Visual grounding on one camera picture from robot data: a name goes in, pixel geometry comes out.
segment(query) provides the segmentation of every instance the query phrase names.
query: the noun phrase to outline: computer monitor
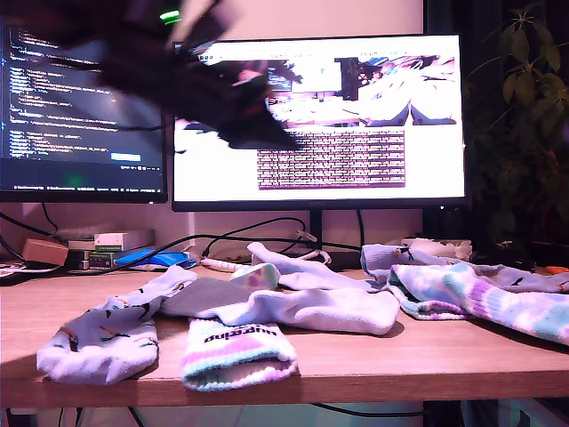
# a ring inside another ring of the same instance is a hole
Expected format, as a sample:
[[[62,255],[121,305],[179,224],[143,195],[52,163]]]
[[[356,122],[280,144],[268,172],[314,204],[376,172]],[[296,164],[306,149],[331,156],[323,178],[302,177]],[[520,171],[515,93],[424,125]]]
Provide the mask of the computer monitor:
[[[0,20],[0,201],[167,200],[160,109],[74,67],[96,68],[101,47],[65,51]]]
[[[268,107],[301,149],[233,150],[177,119],[174,211],[464,202],[457,36],[219,42],[200,59],[264,74]]]

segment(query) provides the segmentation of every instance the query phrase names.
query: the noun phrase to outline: green light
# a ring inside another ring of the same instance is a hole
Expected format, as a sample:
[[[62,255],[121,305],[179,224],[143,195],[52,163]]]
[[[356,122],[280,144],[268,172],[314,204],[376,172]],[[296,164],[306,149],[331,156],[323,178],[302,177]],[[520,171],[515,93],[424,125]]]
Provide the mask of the green light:
[[[166,12],[160,15],[161,20],[171,20],[172,18],[178,18],[180,16],[180,11]]]

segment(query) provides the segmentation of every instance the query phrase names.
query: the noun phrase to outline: wall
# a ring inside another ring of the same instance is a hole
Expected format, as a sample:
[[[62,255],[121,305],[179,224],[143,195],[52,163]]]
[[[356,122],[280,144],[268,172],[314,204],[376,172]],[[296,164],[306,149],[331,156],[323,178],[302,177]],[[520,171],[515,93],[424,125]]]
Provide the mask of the wall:
[[[195,16],[209,2],[188,2],[188,15]],[[226,38],[274,38],[291,36],[358,36],[422,32],[423,0],[234,0],[233,10],[241,17]],[[199,181],[188,185],[199,185]],[[1,204],[2,212],[30,224],[49,229],[40,205]],[[77,227],[96,222],[113,221],[125,227],[152,227],[158,242],[200,233],[222,233],[273,218],[277,213],[172,213],[170,205],[48,205],[50,215],[60,227]],[[308,221],[308,214],[286,213]],[[367,242],[385,243],[421,231],[421,211],[364,212]],[[326,212],[324,239],[345,244],[358,244],[357,218],[353,211]],[[292,237],[295,226],[278,223],[249,236]],[[20,230],[2,223],[4,237],[21,249],[25,236]],[[206,241],[197,242],[200,247]],[[272,245],[278,249],[281,245]],[[219,256],[246,253],[244,244],[219,243]]]

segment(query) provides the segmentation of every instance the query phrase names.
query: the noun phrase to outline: blue object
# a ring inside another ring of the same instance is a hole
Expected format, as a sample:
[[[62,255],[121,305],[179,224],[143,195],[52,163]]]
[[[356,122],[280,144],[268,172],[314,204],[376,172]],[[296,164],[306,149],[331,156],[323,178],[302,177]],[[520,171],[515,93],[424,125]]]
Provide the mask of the blue object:
[[[154,252],[154,249],[141,249],[140,251],[133,252],[115,261],[117,267],[125,265],[129,262],[138,260],[139,258]],[[134,266],[138,265],[156,265],[159,267],[171,267],[173,265],[180,265],[182,268],[193,267],[196,265],[197,259],[189,256],[184,252],[168,252],[163,251],[156,255],[151,256],[145,260],[137,262]]]

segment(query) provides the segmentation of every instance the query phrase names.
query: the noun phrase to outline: white cable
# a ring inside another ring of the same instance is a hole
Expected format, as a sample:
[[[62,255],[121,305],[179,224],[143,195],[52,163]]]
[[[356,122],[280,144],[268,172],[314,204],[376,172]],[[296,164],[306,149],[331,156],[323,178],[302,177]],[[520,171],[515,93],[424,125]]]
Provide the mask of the white cable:
[[[235,264],[234,262],[212,260],[211,258],[204,258],[203,260],[200,261],[200,264],[205,265],[207,267],[211,267],[216,270],[229,271],[229,272],[234,272],[244,267],[243,264]]]
[[[330,262],[332,262],[332,258],[330,257],[330,255],[326,251],[322,251],[320,249],[312,251],[309,254],[299,256],[297,259],[298,260],[311,260],[312,258],[316,258],[319,255],[324,258],[324,264],[329,264]]]
[[[52,267],[50,269],[45,270],[29,270],[29,269],[0,269],[0,273],[30,273],[30,274],[42,274],[42,273],[51,273],[52,271],[56,271],[59,269],[60,266]]]
[[[312,236],[310,233],[308,233],[307,231],[302,231],[302,230],[296,230],[296,235],[299,238],[307,238],[308,240],[310,240],[311,242],[317,242],[318,239],[315,238],[314,236]]]

